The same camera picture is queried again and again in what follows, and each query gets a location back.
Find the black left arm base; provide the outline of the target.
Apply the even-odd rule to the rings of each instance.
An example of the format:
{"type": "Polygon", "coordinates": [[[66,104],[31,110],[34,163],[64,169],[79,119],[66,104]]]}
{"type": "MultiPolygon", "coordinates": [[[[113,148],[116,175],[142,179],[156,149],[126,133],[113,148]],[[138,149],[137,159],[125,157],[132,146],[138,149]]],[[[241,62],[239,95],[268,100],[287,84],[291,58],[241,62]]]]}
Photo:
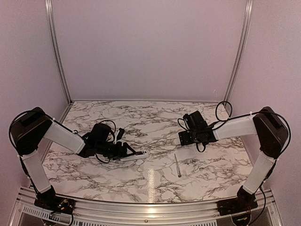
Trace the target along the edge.
{"type": "Polygon", "coordinates": [[[43,193],[39,194],[34,202],[34,205],[52,213],[72,214],[75,200],[70,198],[59,197],[56,194],[43,193]]]}

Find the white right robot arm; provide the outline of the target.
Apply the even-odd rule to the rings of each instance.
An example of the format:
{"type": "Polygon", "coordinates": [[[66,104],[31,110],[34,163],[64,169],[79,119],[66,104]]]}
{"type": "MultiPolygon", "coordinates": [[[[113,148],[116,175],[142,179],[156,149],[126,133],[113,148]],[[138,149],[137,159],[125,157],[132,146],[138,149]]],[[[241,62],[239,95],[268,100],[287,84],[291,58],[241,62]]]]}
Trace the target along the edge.
{"type": "Polygon", "coordinates": [[[254,113],[210,124],[199,111],[185,114],[182,121],[186,124],[186,128],[178,133],[182,146],[195,144],[205,147],[209,143],[232,137],[257,136],[260,152],[249,176],[233,200],[233,207],[238,211],[243,211],[251,204],[251,198],[269,177],[291,139],[287,121],[269,106],[254,113]]]}

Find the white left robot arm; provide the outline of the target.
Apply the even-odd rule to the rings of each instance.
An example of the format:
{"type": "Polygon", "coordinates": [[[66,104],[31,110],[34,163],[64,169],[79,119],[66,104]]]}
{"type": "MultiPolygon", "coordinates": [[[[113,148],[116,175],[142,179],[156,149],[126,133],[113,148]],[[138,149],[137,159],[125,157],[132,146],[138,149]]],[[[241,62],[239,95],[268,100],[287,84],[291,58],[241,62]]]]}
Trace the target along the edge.
{"type": "Polygon", "coordinates": [[[16,116],[8,132],[22,168],[36,192],[37,200],[50,210],[56,209],[60,202],[40,161],[38,154],[40,142],[43,139],[50,140],[82,158],[102,155],[108,160],[119,160],[138,154],[128,143],[120,141],[123,134],[124,129],[112,130],[102,121],[81,136],[47,115],[39,107],[16,116]]]}

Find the white remote control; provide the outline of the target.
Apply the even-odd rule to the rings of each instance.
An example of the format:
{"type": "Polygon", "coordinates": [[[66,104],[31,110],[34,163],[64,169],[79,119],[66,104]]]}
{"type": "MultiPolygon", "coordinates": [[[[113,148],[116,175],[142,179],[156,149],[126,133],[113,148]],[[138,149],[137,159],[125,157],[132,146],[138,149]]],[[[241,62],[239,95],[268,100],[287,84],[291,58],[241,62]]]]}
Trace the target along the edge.
{"type": "Polygon", "coordinates": [[[145,159],[145,158],[149,157],[149,152],[148,151],[140,151],[140,152],[136,152],[135,154],[138,155],[135,160],[145,159]]]}

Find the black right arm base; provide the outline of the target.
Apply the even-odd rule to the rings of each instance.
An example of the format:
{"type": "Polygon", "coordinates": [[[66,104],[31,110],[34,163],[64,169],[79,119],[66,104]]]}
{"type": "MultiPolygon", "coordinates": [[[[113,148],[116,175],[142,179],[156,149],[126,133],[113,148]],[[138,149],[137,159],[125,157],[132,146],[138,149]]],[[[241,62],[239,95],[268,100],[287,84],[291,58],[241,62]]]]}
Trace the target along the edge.
{"type": "Polygon", "coordinates": [[[217,202],[217,209],[221,216],[249,211],[258,207],[254,194],[238,194],[236,198],[217,202]]]}

